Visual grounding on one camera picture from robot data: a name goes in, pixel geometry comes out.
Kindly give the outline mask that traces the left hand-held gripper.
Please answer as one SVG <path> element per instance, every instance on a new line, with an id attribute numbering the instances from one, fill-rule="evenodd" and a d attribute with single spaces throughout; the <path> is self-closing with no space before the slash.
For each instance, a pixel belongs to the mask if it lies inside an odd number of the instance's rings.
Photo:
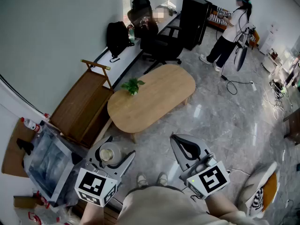
<path id="1" fill-rule="evenodd" d="M 75 191 L 80 199 L 100 207 L 104 207 L 117 193 L 122 176 L 135 158 L 133 150 L 117 164 L 98 167 L 102 164 L 101 146 L 112 140 L 112 136 L 107 136 L 89 149 L 85 165 L 80 169 L 75 183 Z"/>

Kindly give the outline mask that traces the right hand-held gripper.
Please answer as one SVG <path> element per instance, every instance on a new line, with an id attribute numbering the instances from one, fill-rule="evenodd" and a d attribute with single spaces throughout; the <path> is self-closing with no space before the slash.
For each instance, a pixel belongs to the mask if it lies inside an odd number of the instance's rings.
<path id="1" fill-rule="evenodd" d="M 217 161 L 207 144 L 191 135 L 170 136 L 174 155 L 182 171 L 180 179 L 197 198 L 205 200 L 230 183 L 222 161 Z M 190 167 L 189 162 L 200 160 Z"/>

